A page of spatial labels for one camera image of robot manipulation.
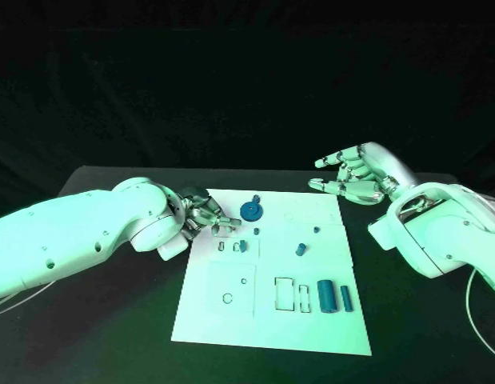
small blue piece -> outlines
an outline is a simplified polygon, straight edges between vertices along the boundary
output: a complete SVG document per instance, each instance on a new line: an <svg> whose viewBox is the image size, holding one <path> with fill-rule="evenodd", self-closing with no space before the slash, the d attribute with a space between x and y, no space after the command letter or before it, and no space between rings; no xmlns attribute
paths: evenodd
<svg viewBox="0 0 495 384"><path fill-rule="evenodd" d="M319 310L325 314L334 314L337 309L337 294L334 293L334 283L331 280L321 280L319 287Z"/></svg>
<svg viewBox="0 0 495 384"><path fill-rule="evenodd" d="M256 222L262 218L262 205L259 204L260 201L262 198L256 194L253 196L253 201L247 202L240 208L241 218L247 222Z"/></svg>
<svg viewBox="0 0 495 384"><path fill-rule="evenodd" d="M302 254L305 253L306 249L308 249L308 246L303 243L301 243L299 247L296 248L296 255L302 256Z"/></svg>
<svg viewBox="0 0 495 384"><path fill-rule="evenodd" d="M342 286L342 304L345 305L345 312L354 311L354 305L351 304L351 297L348 296L348 286Z"/></svg>

cable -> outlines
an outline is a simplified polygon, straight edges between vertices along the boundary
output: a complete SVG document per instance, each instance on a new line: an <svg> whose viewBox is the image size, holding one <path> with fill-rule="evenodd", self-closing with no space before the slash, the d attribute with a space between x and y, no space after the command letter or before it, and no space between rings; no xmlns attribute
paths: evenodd
<svg viewBox="0 0 495 384"><path fill-rule="evenodd" d="M484 340L484 337L481 336L481 333L478 332L478 328L475 328L475 322L472 320L472 314L469 313L469 288L472 286L474 280L475 280L475 270L472 271L472 275L469 276L469 284L466 285L466 314L469 315L469 324L472 325L472 328L475 329L475 334L478 334L478 337L481 338L481 342L484 342L484 344L489 348L489 351L495 355L495 349L489 347L489 344Z"/></svg>
<svg viewBox="0 0 495 384"><path fill-rule="evenodd" d="M17 304L14 304L9 308L6 308L5 310L0 311L0 314L4 314L8 310L12 310L14 308L17 308L21 304L24 304L34 296L38 296L53 285L54 285L55 282L51 282L35 294L31 294L31 296L28 296L24 300L21 300ZM0 301L0 304L4 302L6 302L17 294L12 294L11 296L8 296L2 301Z"/></svg>

white paper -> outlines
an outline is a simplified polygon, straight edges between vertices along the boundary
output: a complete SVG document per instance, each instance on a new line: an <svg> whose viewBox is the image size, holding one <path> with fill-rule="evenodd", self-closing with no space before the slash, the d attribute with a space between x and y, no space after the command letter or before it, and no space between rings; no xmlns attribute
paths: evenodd
<svg viewBox="0 0 495 384"><path fill-rule="evenodd" d="M337 197L246 190L210 192L234 218L240 218L244 202L259 194L263 216L256 222L243 221L231 234L221 230L213 237L211 231L204 230L195 238L172 341L370 356ZM234 252L240 240L247 241L244 253ZM218 250L220 242L224 251ZM308 248L305 255L296 256L301 242ZM276 310L276 277L293 278L293 311ZM334 314L319 311L316 282L324 279L334 281L340 309ZM301 311L299 285L308 286L311 313ZM354 305L350 313L342 305L344 285ZM233 296L228 304L226 294Z"/></svg>

